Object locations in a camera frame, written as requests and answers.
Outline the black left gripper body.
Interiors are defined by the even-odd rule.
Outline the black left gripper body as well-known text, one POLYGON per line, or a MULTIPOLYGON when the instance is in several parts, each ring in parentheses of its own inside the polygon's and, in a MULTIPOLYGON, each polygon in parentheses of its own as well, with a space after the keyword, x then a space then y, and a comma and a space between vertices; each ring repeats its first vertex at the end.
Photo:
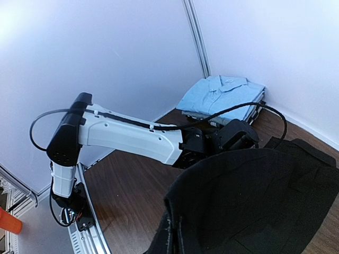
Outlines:
POLYGON ((200 160, 223 152, 223 147, 217 145, 218 131, 218 128, 183 129, 181 131, 183 141, 179 143, 182 152, 172 167, 187 169, 200 160))

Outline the black long sleeve shirt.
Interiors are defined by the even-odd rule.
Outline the black long sleeve shirt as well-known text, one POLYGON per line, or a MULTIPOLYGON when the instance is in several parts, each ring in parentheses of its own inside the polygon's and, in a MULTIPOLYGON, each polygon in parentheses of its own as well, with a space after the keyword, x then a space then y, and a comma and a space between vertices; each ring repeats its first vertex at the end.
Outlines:
POLYGON ((223 152, 171 185, 148 253, 301 253, 337 195, 335 159, 304 140, 223 152))

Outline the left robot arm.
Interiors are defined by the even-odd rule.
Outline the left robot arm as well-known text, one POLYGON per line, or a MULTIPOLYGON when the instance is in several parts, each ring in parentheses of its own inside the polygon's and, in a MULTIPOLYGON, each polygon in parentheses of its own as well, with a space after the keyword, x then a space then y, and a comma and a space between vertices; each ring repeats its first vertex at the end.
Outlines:
POLYGON ((188 168, 215 154, 210 140, 196 124, 159 124, 109 111, 80 93, 61 119, 48 147, 52 163, 52 192, 69 198, 83 146, 105 147, 188 168))

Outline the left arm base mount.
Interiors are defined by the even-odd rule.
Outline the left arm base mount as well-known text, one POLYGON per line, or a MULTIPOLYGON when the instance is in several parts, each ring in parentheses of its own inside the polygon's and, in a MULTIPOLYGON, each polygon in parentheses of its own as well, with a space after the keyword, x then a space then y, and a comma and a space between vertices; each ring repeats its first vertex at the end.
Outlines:
POLYGON ((85 186, 78 183, 74 186, 71 196, 64 198, 53 193, 52 187, 49 193, 49 206, 55 221, 62 227, 69 227, 74 222, 78 231, 82 232, 95 225, 95 219, 90 209, 90 204, 86 196, 85 186), (52 200, 54 200, 61 210, 61 220, 57 219, 52 208, 52 200))

